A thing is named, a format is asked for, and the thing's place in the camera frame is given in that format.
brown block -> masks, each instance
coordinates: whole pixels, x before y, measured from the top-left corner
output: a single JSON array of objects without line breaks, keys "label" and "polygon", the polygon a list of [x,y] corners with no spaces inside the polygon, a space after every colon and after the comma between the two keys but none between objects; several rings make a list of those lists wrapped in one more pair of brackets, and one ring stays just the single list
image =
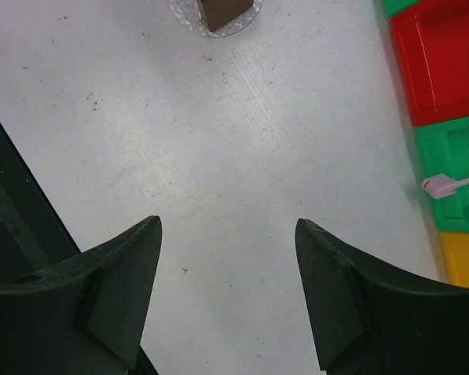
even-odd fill
[{"label": "brown block", "polygon": [[202,18],[215,31],[252,8],[253,0],[196,0]]}]

